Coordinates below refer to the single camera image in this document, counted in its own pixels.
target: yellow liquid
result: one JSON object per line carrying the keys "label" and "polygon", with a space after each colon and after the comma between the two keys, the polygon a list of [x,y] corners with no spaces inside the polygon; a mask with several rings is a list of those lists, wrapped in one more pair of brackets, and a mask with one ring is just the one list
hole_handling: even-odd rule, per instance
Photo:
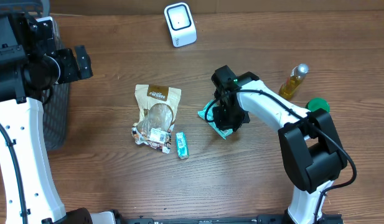
{"label": "yellow liquid", "polygon": [[305,77],[291,76],[287,79],[279,90],[279,95],[286,100],[290,100],[298,89],[298,86],[302,83]]}

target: wood grain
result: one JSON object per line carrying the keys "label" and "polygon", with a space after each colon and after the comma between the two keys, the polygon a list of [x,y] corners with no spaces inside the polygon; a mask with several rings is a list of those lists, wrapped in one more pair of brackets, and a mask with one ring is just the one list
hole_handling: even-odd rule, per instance
{"label": "wood grain", "polygon": [[[358,179],[331,192],[326,213],[384,223],[384,11],[204,14],[196,43],[175,49],[162,16],[58,17],[67,46],[85,44],[94,77],[72,84],[68,136],[50,152],[67,210],[119,209],[125,217],[246,217],[282,213],[293,185],[277,134],[251,117],[223,140],[197,116],[213,98],[213,71],[259,74],[277,91],[292,68],[311,73],[293,103],[325,98]],[[190,158],[135,145],[136,84],[182,89],[175,132]],[[350,178],[342,171],[338,183]],[[0,171],[0,223],[5,221]]]}
{"label": "wood grain", "polygon": [[[162,14],[175,0],[56,0],[51,11],[75,15]],[[384,0],[185,0],[192,13],[384,10]]]}

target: bottle cap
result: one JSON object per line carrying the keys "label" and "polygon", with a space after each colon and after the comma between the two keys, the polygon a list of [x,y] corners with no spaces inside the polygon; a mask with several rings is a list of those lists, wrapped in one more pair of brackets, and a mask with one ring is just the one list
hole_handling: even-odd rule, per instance
{"label": "bottle cap", "polygon": [[322,98],[313,98],[311,99],[305,106],[310,111],[315,111],[319,108],[322,108],[323,110],[330,112],[330,105],[325,99]]}
{"label": "bottle cap", "polygon": [[298,76],[306,76],[309,72],[309,67],[308,65],[302,63],[297,66],[297,75]]}

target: bottle with yellow liquid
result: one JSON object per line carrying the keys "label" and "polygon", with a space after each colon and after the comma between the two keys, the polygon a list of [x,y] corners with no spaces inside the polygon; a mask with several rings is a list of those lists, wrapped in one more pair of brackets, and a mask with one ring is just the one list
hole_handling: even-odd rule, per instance
{"label": "bottle with yellow liquid", "polygon": [[298,86],[304,81],[308,74],[308,65],[302,63],[295,67],[290,74],[290,77],[281,85],[279,95],[286,100],[290,100],[298,89]]}

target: green round object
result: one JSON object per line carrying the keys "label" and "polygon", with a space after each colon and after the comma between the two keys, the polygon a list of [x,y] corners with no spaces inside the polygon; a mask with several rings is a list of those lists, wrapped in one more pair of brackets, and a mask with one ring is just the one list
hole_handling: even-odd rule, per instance
{"label": "green round object", "polygon": [[323,110],[330,112],[330,106],[328,102],[325,99],[322,98],[313,98],[311,99],[305,106],[310,111],[315,111],[319,108],[322,108]]}

